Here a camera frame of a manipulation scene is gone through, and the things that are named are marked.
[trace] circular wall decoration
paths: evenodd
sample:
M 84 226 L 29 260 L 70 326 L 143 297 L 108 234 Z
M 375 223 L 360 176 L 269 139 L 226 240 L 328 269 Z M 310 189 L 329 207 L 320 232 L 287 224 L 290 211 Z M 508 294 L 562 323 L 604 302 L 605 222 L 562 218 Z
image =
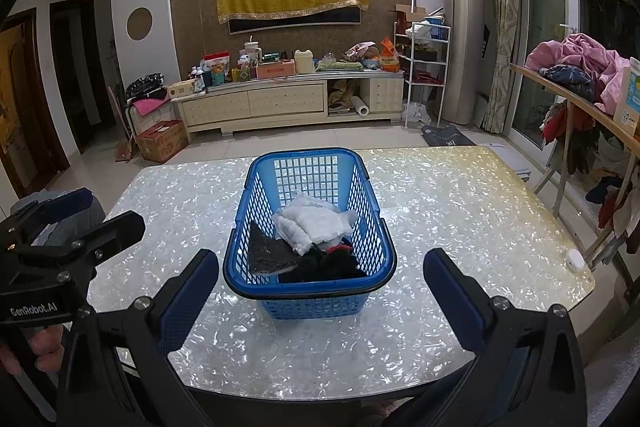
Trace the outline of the circular wall decoration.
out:
M 127 19 L 127 33 L 135 41 L 141 41 L 151 30 L 153 24 L 151 12 L 146 8 L 136 8 Z

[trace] black bag on floor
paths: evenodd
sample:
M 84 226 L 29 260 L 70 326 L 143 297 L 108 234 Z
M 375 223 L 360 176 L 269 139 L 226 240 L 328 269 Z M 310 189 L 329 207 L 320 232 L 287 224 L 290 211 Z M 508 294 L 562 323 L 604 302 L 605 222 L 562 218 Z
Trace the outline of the black bag on floor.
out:
M 452 145 L 475 145 L 465 135 L 458 131 L 455 126 L 449 125 L 444 129 L 425 125 L 422 128 L 422 137 L 430 147 L 444 147 Z

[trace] white plastic cap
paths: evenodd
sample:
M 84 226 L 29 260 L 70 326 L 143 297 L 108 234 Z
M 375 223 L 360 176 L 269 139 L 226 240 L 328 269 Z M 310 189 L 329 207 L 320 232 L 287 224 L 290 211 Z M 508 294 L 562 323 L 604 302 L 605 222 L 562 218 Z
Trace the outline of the white plastic cap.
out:
M 579 250 L 570 248 L 566 251 L 566 263 L 574 272 L 581 272 L 587 266 Z

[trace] blue gripper pad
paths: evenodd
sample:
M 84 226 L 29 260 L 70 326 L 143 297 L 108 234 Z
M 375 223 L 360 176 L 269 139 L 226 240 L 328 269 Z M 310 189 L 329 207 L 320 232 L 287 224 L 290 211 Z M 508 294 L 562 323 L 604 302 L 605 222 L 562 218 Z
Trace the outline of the blue gripper pad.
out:
M 162 353 L 167 355 L 182 347 L 218 274 L 216 254 L 202 248 L 178 277 L 171 277 L 160 288 L 150 321 Z
M 493 321 L 487 294 L 475 279 L 462 274 L 442 248 L 427 252 L 422 272 L 460 345 L 481 353 L 484 332 Z
M 88 188 L 78 188 L 55 200 L 45 201 L 41 209 L 42 220 L 44 223 L 57 223 L 88 209 L 92 201 L 94 201 L 94 195 Z

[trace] paper roll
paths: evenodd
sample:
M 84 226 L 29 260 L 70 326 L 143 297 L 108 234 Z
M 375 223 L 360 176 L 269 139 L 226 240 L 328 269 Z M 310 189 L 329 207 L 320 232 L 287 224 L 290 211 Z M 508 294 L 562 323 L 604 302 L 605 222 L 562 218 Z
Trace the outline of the paper roll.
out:
M 354 96 L 351 99 L 351 103 L 353 103 L 354 109 L 360 116 L 367 116 L 369 114 L 369 107 L 365 105 L 359 96 Z

